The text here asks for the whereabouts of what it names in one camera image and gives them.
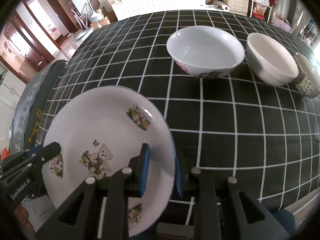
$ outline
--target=white grid line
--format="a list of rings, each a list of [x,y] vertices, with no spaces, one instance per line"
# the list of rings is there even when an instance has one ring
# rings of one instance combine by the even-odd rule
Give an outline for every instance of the white grid line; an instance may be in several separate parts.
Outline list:
[[[119,28],[119,30],[116,32],[116,34],[121,30],[121,28],[122,28],[123,26],[124,26],[124,25],[122,25],[122,26]],[[97,66],[97,64],[98,64],[98,62],[99,62],[99,60],[100,60],[101,57],[102,57],[102,55],[99,56],[97,62],[94,64],[94,66],[93,66],[93,68],[92,68],[92,70],[91,70],[91,72],[90,72],[87,80],[86,80],[85,82],[83,82],[83,83],[84,83],[84,86],[83,86],[83,88],[82,88],[82,90],[81,90],[81,93],[83,93],[84,88],[85,88],[86,84],[88,83],[89,78],[90,78],[93,70],[94,70],[95,67]],[[75,84],[73,85],[73,88],[72,88],[71,91],[70,91],[70,94],[69,94],[69,96],[68,96],[68,100],[70,100],[70,97],[71,97],[71,95],[72,95],[72,92],[73,92],[75,86],[80,84],[80,83],[78,83],[78,80],[79,80],[80,76],[81,76],[81,73],[78,75],[77,80],[76,80]]]
[[[302,159],[302,161],[306,161],[309,159],[313,159],[315,157],[320,156],[320,154],[311,156],[311,157],[307,157]],[[287,162],[287,163],[278,163],[278,164],[270,164],[270,165],[266,165],[266,166],[252,166],[252,167],[236,167],[236,170],[258,170],[258,169],[263,169],[263,168],[274,168],[274,167],[281,167],[281,166],[285,166],[288,164],[294,164],[294,163],[299,163],[300,160],[297,161],[292,161],[292,162]],[[199,167],[202,170],[213,170],[213,171],[233,171],[234,167]]]
[[[196,166],[200,165],[202,132],[203,132],[203,79],[200,78],[200,120],[199,120],[199,141],[198,141]]]
[[[293,191],[293,190],[295,190],[295,189],[297,189],[297,188],[299,188],[299,187],[301,187],[301,186],[303,186],[303,185],[306,185],[306,184],[308,184],[308,183],[311,183],[311,181],[313,181],[315,178],[318,178],[318,177],[319,177],[319,175],[315,176],[314,178],[312,178],[311,180],[309,180],[309,181],[307,181],[307,182],[305,182],[305,183],[302,183],[300,186],[297,186],[297,187],[294,187],[294,188],[291,188],[291,189],[286,190],[284,193],[288,193],[288,192]],[[281,195],[281,194],[282,194],[282,192],[281,192],[281,193],[274,194],[274,195],[270,195],[270,196],[265,196],[265,197],[263,197],[263,198],[261,198],[261,199],[263,200],[263,199],[267,199],[267,198],[272,198],[272,197],[279,196],[279,195]]]
[[[155,44],[156,44],[156,39],[157,39],[158,33],[159,33],[159,31],[160,31],[160,28],[161,28],[162,22],[163,22],[163,20],[164,20],[165,13],[166,13],[166,12],[164,12],[164,14],[163,14],[163,17],[162,17],[161,23],[160,23],[159,28],[158,28],[158,30],[157,30],[156,36],[155,36],[155,38],[154,38],[154,40],[153,40],[152,47],[151,47],[151,50],[150,50],[150,52],[149,52],[149,56],[148,56],[148,59],[147,59],[146,65],[145,65],[145,67],[144,67],[144,70],[143,70],[143,74],[142,74],[141,80],[140,80],[140,84],[139,84],[139,88],[138,88],[138,93],[140,93],[140,90],[141,90],[141,87],[142,87],[142,83],[143,83],[143,80],[144,80],[144,76],[145,76],[145,74],[146,74],[147,67],[148,67],[148,64],[149,64],[149,59],[150,59],[150,57],[151,57],[151,55],[152,55],[153,48],[154,48],[154,46],[155,46]]]
[[[309,106],[310,106],[310,109],[311,109],[311,104],[310,104],[309,98],[307,98],[307,100],[308,100],[308,103],[309,103]],[[313,105],[313,101],[311,100],[311,102],[312,102],[313,111],[316,112],[316,109],[315,109],[315,107]],[[308,124],[309,124],[309,128],[310,128],[310,133],[311,133],[311,127],[310,127],[310,123],[309,123],[309,118],[308,118]],[[319,126],[318,126],[317,118],[316,118],[316,124],[317,124],[317,131],[319,132]],[[310,138],[311,138],[311,156],[312,156],[312,136],[311,135],[310,135]],[[311,179],[311,177],[312,177],[312,159],[311,159],[311,168],[310,168],[310,179]]]
[[[125,25],[125,24],[123,24],[123,25],[121,26],[121,28],[119,28],[119,30],[117,31],[117,33],[115,34],[114,37],[116,37],[116,35],[118,34],[118,32],[122,29],[122,27],[123,27],[124,25]],[[128,35],[129,32],[130,32],[130,31],[128,31],[128,32],[126,33],[126,35],[123,37],[122,42],[124,41],[124,39],[126,38],[126,36]],[[117,46],[116,51],[113,53],[111,59],[109,60],[108,66],[106,67],[106,69],[104,70],[104,72],[103,72],[103,74],[102,74],[102,76],[101,76],[101,79],[100,79],[100,81],[99,81],[98,87],[100,86],[100,84],[101,84],[101,82],[102,82],[102,79],[103,79],[103,76],[104,76],[105,73],[107,72],[107,69],[108,69],[108,67],[109,67],[109,64],[110,64],[111,61],[113,60],[113,57],[115,56],[116,52],[118,51],[118,48],[120,47],[120,45],[121,45],[121,43]]]
[[[196,23],[196,17],[195,17],[195,12],[194,10],[192,10],[192,14],[193,14],[193,19],[195,22],[195,26],[197,25]],[[197,161],[196,161],[196,166],[200,165],[200,156],[201,156],[201,142],[202,142],[202,122],[203,122],[203,85],[202,85],[202,78],[200,78],[200,114],[199,114],[199,139],[198,139],[198,151],[197,151]],[[190,217],[191,217],[191,213],[192,213],[192,207],[193,207],[193,202],[194,202],[194,197],[191,198],[191,203],[189,206],[189,210],[188,210],[188,215],[187,215],[187,220],[186,220],[186,225],[189,224],[190,221]]]
[[[192,207],[194,205],[194,202],[195,202],[195,198],[192,197],[191,198],[191,202],[190,202],[190,206],[189,206],[188,216],[187,216],[187,219],[186,219],[186,226],[189,225],[190,217],[191,217],[191,213],[192,213]]]
[[[223,17],[223,19],[225,20],[225,22],[228,24],[233,35],[236,37],[234,31],[230,27],[229,23],[226,21],[222,12],[220,12],[220,14]],[[233,119],[234,119],[234,126],[235,126],[235,156],[234,156],[234,164],[233,164],[234,169],[232,172],[232,176],[236,176],[236,167],[237,167],[237,160],[238,160],[238,126],[237,126],[237,113],[236,113],[236,104],[235,104],[236,100],[235,100],[235,95],[234,95],[234,91],[233,91],[233,85],[232,85],[230,74],[228,74],[228,79],[229,79],[230,90],[231,90],[231,98],[232,98],[232,106],[233,106]]]
[[[179,204],[188,204],[188,205],[191,204],[191,202],[188,202],[188,201],[172,200],[172,199],[170,199],[169,202],[179,203]]]
[[[176,31],[178,30],[179,26],[179,18],[180,18],[180,11],[178,11],[178,19],[177,19],[177,26]],[[171,83],[172,83],[172,74],[173,74],[173,65],[174,60],[171,59],[171,66],[170,66],[170,75],[169,75],[169,83],[168,83],[168,90],[167,90],[167,97],[165,99],[165,107],[164,107],[164,114],[163,117],[165,120],[167,120],[167,114],[168,114],[168,106],[169,106],[169,98],[170,98],[170,90],[171,90]]]
[[[235,17],[235,19],[239,22],[239,24],[243,27],[243,25],[240,23],[240,21]],[[261,202],[262,200],[262,194],[263,194],[263,186],[264,186],[264,179],[265,179],[265,175],[266,175],[266,163],[267,163],[267,145],[266,145],[266,128],[264,125],[264,117],[263,117],[263,110],[262,110],[262,105],[261,105],[261,99],[260,99],[260,94],[259,94],[259,90],[258,90],[258,86],[255,80],[255,77],[252,73],[251,68],[248,66],[251,76],[252,76],[252,80],[254,82],[254,86],[256,89],[256,93],[257,93],[257,97],[258,97],[258,102],[259,102],[259,107],[260,107],[260,113],[261,113],[261,121],[262,121],[262,131],[263,131],[263,150],[264,150],[264,157],[263,157],[263,172],[262,172],[262,181],[261,181],[261,189],[260,189],[260,198],[259,201]]]
[[[318,144],[319,144],[319,150],[318,152],[320,153],[320,135],[318,134]],[[318,165],[318,174],[320,174],[320,157],[319,157],[319,165]],[[319,179],[318,179],[318,184],[317,184],[317,188],[319,187],[319,182],[320,182],[320,176],[319,176]]]
[[[275,88],[275,92],[276,92],[276,96],[277,96],[277,99],[278,99],[278,104],[279,104],[280,112],[281,112],[281,119],[282,119],[283,131],[284,131],[284,146],[285,146],[284,179],[283,179],[283,191],[282,191],[282,196],[281,196],[281,203],[280,203],[280,207],[279,207],[279,210],[280,210],[282,208],[282,205],[283,205],[283,198],[284,198],[284,191],[285,191],[285,179],[286,179],[286,175],[287,175],[288,147],[287,147],[287,136],[286,136],[286,131],[285,131],[283,112],[282,112],[282,109],[281,109],[281,103],[280,103],[279,95],[278,95],[278,92],[277,92],[276,88]]]
[[[298,114],[297,114],[296,105],[295,105],[295,102],[294,102],[294,100],[293,100],[293,96],[292,96],[291,91],[289,91],[289,93],[290,93],[290,96],[291,96],[291,100],[292,100],[292,103],[293,103],[293,107],[294,107],[294,109],[295,109],[295,114],[296,114],[297,124],[298,124],[299,139],[300,139],[300,169],[299,169],[299,186],[300,186],[300,185],[301,185],[301,168],[302,168],[302,142],[301,142],[300,124],[299,124],[299,118],[298,118]],[[298,201],[298,199],[299,199],[300,188],[301,188],[301,187],[299,187],[296,201]]]

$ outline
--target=shelf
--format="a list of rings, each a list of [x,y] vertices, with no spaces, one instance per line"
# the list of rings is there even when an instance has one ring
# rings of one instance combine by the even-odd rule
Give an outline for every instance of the shelf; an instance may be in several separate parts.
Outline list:
[[[251,1],[252,1],[252,0],[251,0]],[[259,2],[258,2],[258,1],[256,1],[256,0],[254,0],[254,2],[259,3]],[[262,4],[262,3],[259,3],[259,4]],[[268,5],[265,5],[265,4],[262,4],[262,5],[267,6],[268,8],[271,8],[271,6],[268,6]]]
[[[243,15],[243,16],[247,16],[247,13],[241,13],[241,12],[234,12],[234,11],[224,11],[221,8],[216,8],[216,7],[210,7],[210,6],[206,6],[205,7],[206,10],[208,11],[217,11],[217,12],[225,12],[225,13],[234,13],[234,14],[238,14],[238,15]]]

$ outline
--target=black grid tablecloth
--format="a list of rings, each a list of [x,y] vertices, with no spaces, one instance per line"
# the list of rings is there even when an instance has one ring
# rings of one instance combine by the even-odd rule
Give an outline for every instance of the black grid tablecloth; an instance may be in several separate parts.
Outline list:
[[[175,144],[194,165],[212,171],[217,188],[234,175],[267,208],[276,209],[319,187],[319,99],[303,97],[293,84],[266,85],[246,60],[217,80],[186,74],[171,59],[166,41],[192,25],[221,28],[244,47],[249,33],[263,33],[292,55],[300,52],[318,64],[302,41],[253,18],[192,10],[132,17],[93,32],[76,51],[52,90],[37,143],[75,96],[119,85],[158,107]],[[161,221],[193,223],[193,204],[193,198],[170,200]]]

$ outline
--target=white plate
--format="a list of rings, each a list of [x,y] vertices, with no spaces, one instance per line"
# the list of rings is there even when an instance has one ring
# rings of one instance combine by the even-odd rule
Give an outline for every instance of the white plate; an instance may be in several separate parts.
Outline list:
[[[42,174],[56,207],[87,177],[101,179],[128,166],[148,143],[147,188],[142,198],[129,199],[129,235],[160,217],[172,193],[175,149],[161,113],[145,97],[124,87],[89,90],[57,114],[44,146],[54,141],[60,143],[61,155],[46,163]]]

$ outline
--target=white bowl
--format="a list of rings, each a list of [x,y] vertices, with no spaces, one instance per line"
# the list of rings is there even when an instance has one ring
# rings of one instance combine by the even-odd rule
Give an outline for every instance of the white bowl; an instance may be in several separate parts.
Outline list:
[[[299,75],[294,81],[296,87],[303,95],[315,98],[320,94],[320,77],[312,63],[301,53],[296,53]]]
[[[283,86],[298,76],[298,66],[290,52],[273,38],[251,33],[247,39],[248,65],[264,82]]]
[[[272,77],[270,74],[268,74],[263,68],[261,67],[260,62],[258,59],[254,56],[252,51],[249,47],[247,47],[246,52],[247,62],[249,67],[252,69],[252,71],[265,83],[274,86],[274,87],[282,87],[286,84],[286,82],[279,81]]]
[[[128,166],[148,143],[147,187],[142,198],[129,198],[129,236],[160,217],[173,189],[175,149],[162,114],[148,99],[115,86],[80,94],[57,114],[44,146],[54,141],[61,145],[61,153],[43,165],[42,174],[56,207],[87,177],[101,179]]]
[[[190,26],[173,33],[167,50],[178,66],[196,77],[228,75],[244,59],[240,41],[218,28]]]

